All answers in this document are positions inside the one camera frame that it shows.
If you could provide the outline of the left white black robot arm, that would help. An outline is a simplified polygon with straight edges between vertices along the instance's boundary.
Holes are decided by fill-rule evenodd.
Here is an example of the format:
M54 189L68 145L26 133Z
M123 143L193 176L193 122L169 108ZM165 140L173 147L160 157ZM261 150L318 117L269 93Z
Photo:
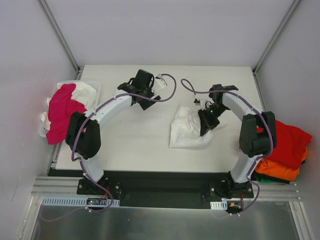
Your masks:
M106 182L99 161L101 129L121 111L139 104L143 110L160 100L160 91L167 86L162 76L155 77L148 71L138 70L135 77L117 87L110 100L80 113L74 112L69 121L66 144L71 149L71 160L79 161L84 176L89 179L88 188L96 195L103 193Z

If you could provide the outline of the white daisy print t-shirt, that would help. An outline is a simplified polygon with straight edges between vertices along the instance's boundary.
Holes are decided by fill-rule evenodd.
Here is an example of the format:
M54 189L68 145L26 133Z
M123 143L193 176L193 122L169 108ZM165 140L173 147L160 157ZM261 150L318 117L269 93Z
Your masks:
M170 124L169 147L171 149L196 150L203 149L214 139L216 132L225 128L228 123L223 118L213 130L200 136L201 122L198 113L180 105Z

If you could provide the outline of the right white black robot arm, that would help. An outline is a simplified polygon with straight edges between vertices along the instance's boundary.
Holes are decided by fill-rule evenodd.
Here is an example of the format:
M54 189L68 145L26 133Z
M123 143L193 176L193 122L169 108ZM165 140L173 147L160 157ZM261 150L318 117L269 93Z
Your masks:
M234 85L215 84L208 93L213 103L198 111L200 136L215 129L225 111L232 111L241 121L238 140L241 154L232 170L214 186L219 197L238 198L249 189L252 172L260 160L277 146L276 118L271 111L253 107Z

